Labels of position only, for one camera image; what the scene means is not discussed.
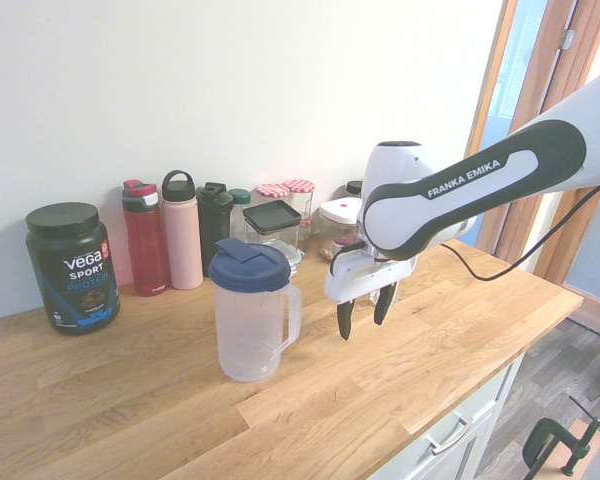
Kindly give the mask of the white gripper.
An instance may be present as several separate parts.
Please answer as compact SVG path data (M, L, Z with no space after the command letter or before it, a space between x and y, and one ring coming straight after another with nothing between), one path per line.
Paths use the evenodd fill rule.
M379 261L364 249L341 250L332 260L326 274L324 293L337 305L340 336L348 340L351 316L358 297L378 290L374 323L381 325L393 302L397 283L410 276L418 256L403 261Z

